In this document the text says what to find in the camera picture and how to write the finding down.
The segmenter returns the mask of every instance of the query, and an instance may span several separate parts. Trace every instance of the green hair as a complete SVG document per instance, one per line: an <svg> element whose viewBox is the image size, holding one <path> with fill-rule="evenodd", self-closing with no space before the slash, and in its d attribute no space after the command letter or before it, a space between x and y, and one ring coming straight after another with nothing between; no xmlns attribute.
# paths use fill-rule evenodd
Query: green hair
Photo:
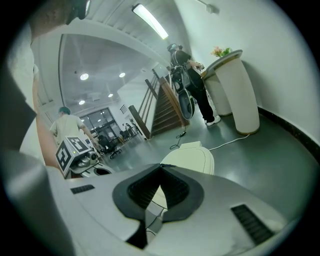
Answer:
<svg viewBox="0 0 320 256"><path fill-rule="evenodd" d="M68 114L68 115L70 115L70 113L71 113L70 109L68 107L66 107L66 106L60 107L59 108L59 113L60 112L63 112L63 113Z"/></svg>

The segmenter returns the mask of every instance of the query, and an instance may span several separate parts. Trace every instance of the white plastic surface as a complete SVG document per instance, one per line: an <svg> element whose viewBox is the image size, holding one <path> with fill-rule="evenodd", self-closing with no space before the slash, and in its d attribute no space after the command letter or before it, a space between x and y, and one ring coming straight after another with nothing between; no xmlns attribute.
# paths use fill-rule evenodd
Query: white plastic surface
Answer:
<svg viewBox="0 0 320 256"><path fill-rule="evenodd" d="M218 115L230 115L232 110L227 95L216 74L205 81L205 87L213 101Z"/></svg>
<svg viewBox="0 0 320 256"><path fill-rule="evenodd" d="M254 89L239 58L222 65L215 73L228 98L238 132L250 134L259 126L259 113Z"/></svg>
<svg viewBox="0 0 320 256"><path fill-rule="evenodd" d="M200 141L185 143L170 152L161 164L174 165L199 173L213 175L215 171L215 160L210 151L201 146ZM167 201L161 186L156 191L153 202L167 209Z"/></svg>

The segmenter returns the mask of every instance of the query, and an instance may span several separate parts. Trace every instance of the desk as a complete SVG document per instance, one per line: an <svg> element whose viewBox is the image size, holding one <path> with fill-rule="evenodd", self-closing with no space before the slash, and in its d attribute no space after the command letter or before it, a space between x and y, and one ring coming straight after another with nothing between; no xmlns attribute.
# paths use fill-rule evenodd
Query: desk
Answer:
<svg viewBox="0 0 320 256"><path fill-rule="evenodd" d="M238 133L248 135L258 131L260 120L255 92L240 60L242 52L235 50L216 60L203 79L208 81L207 90L218 114L231 110Z"/></svg>

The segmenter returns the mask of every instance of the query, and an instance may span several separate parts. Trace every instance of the black baseboard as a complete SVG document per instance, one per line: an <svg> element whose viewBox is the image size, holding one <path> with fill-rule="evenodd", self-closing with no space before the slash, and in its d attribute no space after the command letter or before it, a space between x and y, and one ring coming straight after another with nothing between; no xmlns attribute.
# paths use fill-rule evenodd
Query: black baseboard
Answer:
<svg viewBox="0 0 320 256"><path fill-rule="evenodd" d="M287 122L274 113L271 113L261 107L258 107L258 111L261 115L270 119L277 125L280 125L282 128L284 128L286 131L291 133L292 136L294 136L300 143L302 143L302 145L304 145L304 147L313 155L313 157L320 165L320 147L317 143L315 143L311 138L309 138L305 133L295 127L292 123Z"/></svg>

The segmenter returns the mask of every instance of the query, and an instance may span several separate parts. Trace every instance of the wooden stairs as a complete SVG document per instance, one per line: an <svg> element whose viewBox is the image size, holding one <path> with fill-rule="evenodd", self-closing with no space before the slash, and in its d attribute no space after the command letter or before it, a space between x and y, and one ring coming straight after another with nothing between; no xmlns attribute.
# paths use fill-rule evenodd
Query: wooden stairs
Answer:
<svg viewBox="0 0 320 256"><path fill-rule="evenodd" d="M155 105L154 118L151 129L151 136L159 135L169 130L185 125L181 120L181 115L177 112L177 107L173 104L173 99L165 92L166 88L160 86L158 100Z"/></svg>

